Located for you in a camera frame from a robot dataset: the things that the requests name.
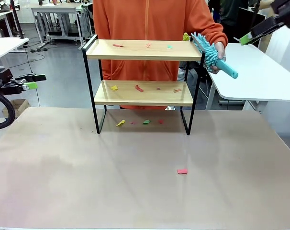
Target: brown table surface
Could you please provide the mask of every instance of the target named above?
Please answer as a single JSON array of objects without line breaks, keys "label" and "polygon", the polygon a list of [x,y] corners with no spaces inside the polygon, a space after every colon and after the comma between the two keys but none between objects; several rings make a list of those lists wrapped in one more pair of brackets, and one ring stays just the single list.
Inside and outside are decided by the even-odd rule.
[{"label": "brown table surface", "polygon": [[114,109],[98,135],[91,110],[29,108],[0,139],[0,227],[290,229],[290,150],[256,112],[196,111],[187,136]]}]

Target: orange hoodie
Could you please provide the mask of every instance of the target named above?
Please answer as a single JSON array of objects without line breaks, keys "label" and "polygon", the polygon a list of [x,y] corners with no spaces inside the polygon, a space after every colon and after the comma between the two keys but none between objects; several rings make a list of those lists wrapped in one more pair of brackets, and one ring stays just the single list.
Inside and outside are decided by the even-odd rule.
[{"label": "orange hoodie", "polygon": [[[227,45],[205,0],[94,0],[94,25],[100,39],[182,41],[184,32]],[[177,61],[102,60],[104,80],[177,81]],[[139,108],[141,106],[123,106]]]}]

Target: black monitor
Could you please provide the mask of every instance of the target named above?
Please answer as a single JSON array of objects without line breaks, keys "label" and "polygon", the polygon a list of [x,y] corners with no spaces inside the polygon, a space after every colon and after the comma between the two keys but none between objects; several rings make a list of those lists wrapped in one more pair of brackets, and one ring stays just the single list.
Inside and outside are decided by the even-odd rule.
[{"label": "black monitor", "polygon": [[[250,26],[252,22],[254,12],[249,11],[244,8],[239,8],[239,12],[237,15],[237,20],[236,20],[236,30],[234,32],[234,37],[236,39],[240,39],[244,35],[250,32]],[[265,20],[265,16],[262,14],[257,13],[254,25],[259,24],[260,22]],[[259,45],[259,41],[254,43],[255,46]]]}]

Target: hand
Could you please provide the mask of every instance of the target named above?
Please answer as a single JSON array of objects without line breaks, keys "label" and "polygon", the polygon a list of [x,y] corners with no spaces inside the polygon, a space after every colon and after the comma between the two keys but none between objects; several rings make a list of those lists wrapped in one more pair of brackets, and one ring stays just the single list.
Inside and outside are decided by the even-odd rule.
[{"label": "hand", "polygon": [[[224,61],[226,61],[226,53],[225,53],[225,47],[223,46],[223,44],[221,42],[217,42],[215,44],[215,48],[217,50],[217,57],[218,59],[223,59]],[[212,73],[217,74],[218,71],[220,71],[219,68],[217,68],[216,66],[212,66]]]}]

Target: wooden shelf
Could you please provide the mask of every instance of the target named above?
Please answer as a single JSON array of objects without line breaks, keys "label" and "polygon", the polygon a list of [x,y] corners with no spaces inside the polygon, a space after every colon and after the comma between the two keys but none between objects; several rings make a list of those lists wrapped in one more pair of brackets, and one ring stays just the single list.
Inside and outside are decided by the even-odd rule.
[{"label": "wooden shelf", "polygon": [[200,61],[192,42],[148,40],[96,40],[87,51],[89,59]]},{"label": "wooden shelf", "polygon": [[[144,92],[138,91],[138,85]],[[189,106],[193,98],[186,82],[176,81],[133,81],[103,80],[95,95],[96,104],[108,105],[150,105],[150,106]]]}]

